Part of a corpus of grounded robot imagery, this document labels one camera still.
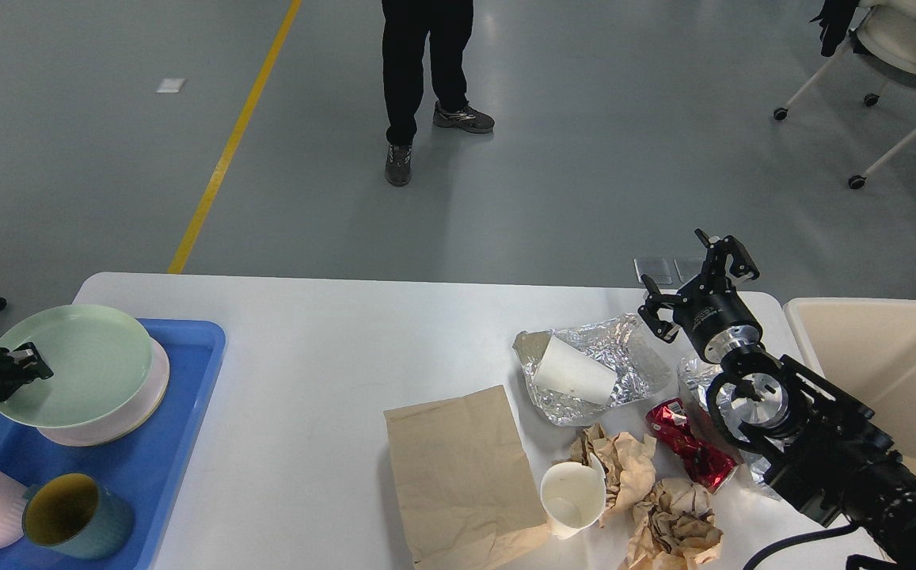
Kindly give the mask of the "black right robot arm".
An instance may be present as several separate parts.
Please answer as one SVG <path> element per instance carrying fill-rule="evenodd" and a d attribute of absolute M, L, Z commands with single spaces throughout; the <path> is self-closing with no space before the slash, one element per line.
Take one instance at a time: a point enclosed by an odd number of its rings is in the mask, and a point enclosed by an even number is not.
<path fill-rule="evenodd" d="M 684 332 L 697 357 L 720 372 L 705 392 L 716 430 L 734 447 L 761 455 L 765 482 L 822 530 L 773 542 L 747 561 L 754 569 L 777 552 L 866 530 L 879 560 L 854 554 L 849 569 L 916 569 L 916 475 L 874 412 L 789 355 L 773 356 L 764 329 L 736 286 L 759 277 L 732 235 L 696 230 L 706 249 L 699 274 L 674 293 L 640 275 L 638 313 L 654 336 Z"/>

